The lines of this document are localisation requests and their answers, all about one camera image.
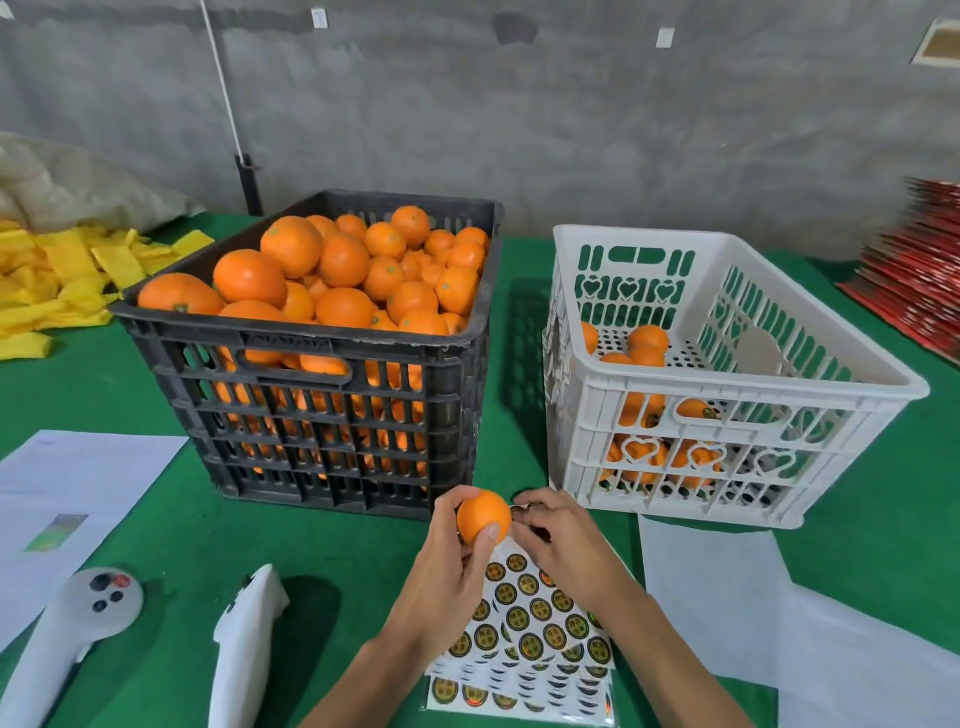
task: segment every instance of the white cable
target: white cable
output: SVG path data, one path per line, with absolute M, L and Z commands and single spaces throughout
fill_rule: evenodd
M 217 65 L 217 76 L 220 78 L 220 89 L 224 93 L 224 103 L 227 105 L 227 117 L 230 120 L 230 132 L 233 134 L 233 144 L 237 148 L 237 158 L 244 163 L 243 150 L 240 148 L 240 136 L 237 134 L 237 125 L 233 120 L 233 106 L 230 105 L 230 95 L 227 92 L 227 80 L 224 78 L 224 67 L 220 64 L 220 53 L 217 51 L 217 40 L 213 35 L 213 26 L 210 25 L 210 13 L 206 10 L 206 0 L 200 0 L 200 8 L 204 12 L 206 34 L 210 37 L 210 48 L 213 50 L 213 62 Z

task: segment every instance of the finger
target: finger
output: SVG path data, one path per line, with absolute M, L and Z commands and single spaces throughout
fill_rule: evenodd
M 453 535 L 456 535 L 457 508 L 465 500 L 470 500 L 479 495 L 480 489 L 474 488 L 472 485 L 457 485 L 448 490 L 433 502 L 433 517 L 430 519 L 430 530 L 440 529 L 445 533 L 452 529 Z
M 514 496 L 514 503 L 516 505 L 540 503 L 548 508 L 563 508 L 566 505 L 566 501 L 560 497 L 560 494 L 548 486 L 518 493 Z
M 520 544 L 520 547 L 530 554 L 534 563 L 547 573 L 550 572 L 550 544 L 530 530 L 523 523 L 514 521 L 510 524 L 510 537 Z
M 557 512 L 546 510 L 544 508 L 528 508 L 525 511 L 514 511 L 514 521 L 524 525 L 534 525 L 539 528 L 552 530 L 551 526 L 557 525 Z
M 491 523 L 477 534 L 476 540 L 473 542 L 473 554 L 470 556 L 470 563 L 467 564 L 464 571 L 464 586 L 471 597 L 483 592 L 484 573 L 499 538 L 500 524 Z

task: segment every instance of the white paper sheet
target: white paper sheet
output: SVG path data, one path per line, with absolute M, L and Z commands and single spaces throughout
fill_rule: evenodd
M 41 430 L 0 461 L 0 583 L 17 585 L 0 590 L 0 652 L 130 513 L 185 442 Z M 50 541 L 49 550 L 24 550 L 63 515 L 82 522 L 61 535 L 61 543 Z
M 773 534 L 638 520 L 647 592 L 694 654 L 714 675 L 777 687 L 790 575 Z
M 960 656 L 803 587 L 793 600 L 780 728 L 960 724 Z

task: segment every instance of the hand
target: hand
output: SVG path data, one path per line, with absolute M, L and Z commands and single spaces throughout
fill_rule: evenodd
M 455 513 L 479 495 L 479 488 L 458 485 L 437 498 L 426 541 L 383 627 L 382 634 L 412 643 L 424 669 L 463 634 L 483 597 L 484 572 L 500 526 L 487 526 L 471 549 L 457 537 Z
M 581 609 L 607 623 L 616 597 L 639 590 L 630 572 L 587 512 L 570 494 L 552 488 L 524 491 L 514 504 L 510 535 Z M 549 542 L 530 526 L 549 533 Z

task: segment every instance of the black pole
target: black pole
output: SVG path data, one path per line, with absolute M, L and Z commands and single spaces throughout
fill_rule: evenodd
M 253 175 L 253 161 L 250 155 L 245 154 L 242 158 L 233 155 L 233 160 L 237 163 L 237 172 L 240 173 L 240 186 L 243 187 L 243 196 L 247 201 L 247 214 L 263 216 L 263 205 L 260 203 L 260 192 L 256 188 L 256 177 Z

